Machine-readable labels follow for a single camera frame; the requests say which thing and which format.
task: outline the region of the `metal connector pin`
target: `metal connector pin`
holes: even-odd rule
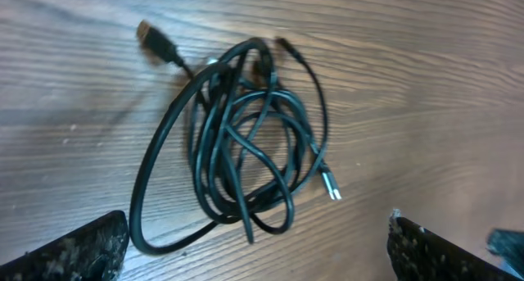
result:
[[[137,37],[138,41],[140,43],[144,43],[146,40],[147,33],[149,33],[149,29],[151,28],[151,25],[147,23],[146,20],[142,20],[137,28]]]
[[[208,57],[207,58],[207,65],[211,65],[211,64],[215,64],[216,62],[218,62],[219,59],[215,58],[215,57]]]
[[[324,187],[326,187],[327,193],[329,193],[329,197],[331,197],[332,200],[342,199],[335,176],[327,167],[324,167],[322,170],[322,181],[324,182]]]

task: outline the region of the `black cable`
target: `black cable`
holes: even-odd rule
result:
[[[324,184],[332,198],[340,199],[337,183],[323,160],[328,140],[328,111],[322,89],[308,63],[286,39],[278,39],[277,42],[306,69],[318,91],[323,114],[323,134],[320,144],[314,140],[314,133],[302,101],[279,83],[271,52],[261,39],[253,38],[237,44],[223,54],[216,63],[210,64],[200,73],[193,75],[178,55],[176,46],[157,29],[142,22],[138,28],[138,36],[142,44],[150,48],[157,56],[182,67],[190,79],[182,92],[169,105],[143,157],[134,185],[129,215],[129,232],[139,251],[152,255],[174,252],[204,236],[218,224],[233,224],[240,220],[244,224],[249,243],[254,241],[251,221],[268,233],[284,233],[291,227],[295,213],[292,196],[318,172],[323,175]],[[257,88],[251,81],[242,77],[247,53],[251,50],[259,54],[256,65],[265,88]],[[208,84],[207,97],[202,92],[205,84]],[[168,246],[154,247],[145,240],[142,234],[142,204],[147,182],[171,127],[193,96],[196,97],[191,108],[189,122],[188,160],[192,169],[196,197],[202,210],[213,221],[178,242]],[[245,109],[256,100],[264,101],[262,109],[242,117]],[[287,107],[291,115],[286,113],[284,107]],[[205,119],[196,133],[195,123],[200,108],[205,112]],[[279,119],[284,128],[287,140],[287,164],[281,170],[252,142],[266,118]],[[241,135],[238,129],[250,120],[255,120],[250,133],[247,136]],[[195,134],[197,134],[196,145],[193,145]],[[232,142],[242,146],[236,163],[231,153]],[[314,159],[306,175],[301,178],[300,171],[303,168],[307,148],[314,154]],[[245,151],[262,161],[274,177],[266,185],[247,195],[242,192],[240,175]],[[216,180],[222,185],[227,196],[219,192]],[[281,203],[286,205],[286,217],[279,227],[271,227],[257,216],[258,213]]]

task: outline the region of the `usb connector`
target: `usb connector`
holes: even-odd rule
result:
[[[333,175],[333,173],[326,164],[323,164],[323,166],[320,169],[320,172],[322,175],[324,187],[326,187],[326,191],[329,194],[329,197],[332,200],[341,200],[341,191],[338,188],[337,181],[335,180],[335,175]]]
[[[277,43],[280,44],[287,52],[289,52],[296,61],[298,61],[300,64],[305,63],[305,59],[303,56],[298,52],[298,50],[293,47],[293,45],[287,41],[285,38],[277,38]]]
[[[179,67],[184,65],[183,59],[178,54],[176,44],[146,21],[143,20],[138,25],[137,36],[143,47],[151,50],[160,59],[167,63],[173,62]]]

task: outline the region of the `wooden surface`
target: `wooden surface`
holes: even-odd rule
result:
[[[524,0],[0,0],[0,263],[114,209],[127,212],[146,146],[183,86],[152,66],[148,19],[193,67],[251,36],[289,38],[323,83],[327,162],[281,236],[220,226],[183,251],[130,246],[122,280],[386,280],[386,220],[398,207],[487,257],[493,227],[524,229]],[[289,57],[283,83],[320,125],[312,84]],[[207,219],[178,120],[154,170],[145,234],[166,243]],[[259,136],[284,157],[279,132]],[[280,143],[271,143],[277,139]],[[269,177],[250,163],[246,184]],[[277,223],[282,209],[264,218]]]

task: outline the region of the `wooden table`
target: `wooden table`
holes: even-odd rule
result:
[[[240,224],[163,256],[129,247],[121,280],[386,280],[394,207],[481,257],[493,227],[524,229],[524,0],[0,0],[0,263],[114,209],[129,209],[147,144],[185,79],[152,66],[135,29],[163,29],[192,67],[252,36],[284,36],[323,84],[327,162],[295,199],[288,233]],[[283,83],[320,126],[313,85],[290,57]],[[208,219],[185,159],[184,119],[144,207],[153,243]],[[280,131],[262,148],[283,160]],[[246,185],[269,172],[248,163]],[[282,220],[282,208],[262,216]]]

